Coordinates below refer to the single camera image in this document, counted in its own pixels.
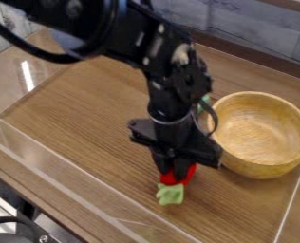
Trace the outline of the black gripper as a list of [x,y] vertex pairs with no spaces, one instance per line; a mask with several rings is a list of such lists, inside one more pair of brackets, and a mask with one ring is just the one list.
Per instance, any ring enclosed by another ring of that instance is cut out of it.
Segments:
[[145,146],[159,172],[172,169],[172,176],[184,185],[195,172],[195,163],[219,167],[222,148],[195,125],[191,115],[180,121],[159,123],[152,119],[128,121],[131,141]]

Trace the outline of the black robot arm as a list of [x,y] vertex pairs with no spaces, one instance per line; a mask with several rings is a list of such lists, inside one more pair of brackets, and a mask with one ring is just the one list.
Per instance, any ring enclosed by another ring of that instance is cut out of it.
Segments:
[[3,37],[33,56],[57,64],[105,56],[141,72],[148,117],[128,121],[128,128],[131,141],[151,151],[160,183],[187,182],[199,164],[216,168],[222,149],[196,120],[198,109],[216,117],[203,100],[212,91],[212,79],[187,32],[133,0],[0,2],[56,33],[63,54],[41,50],[0,30]]

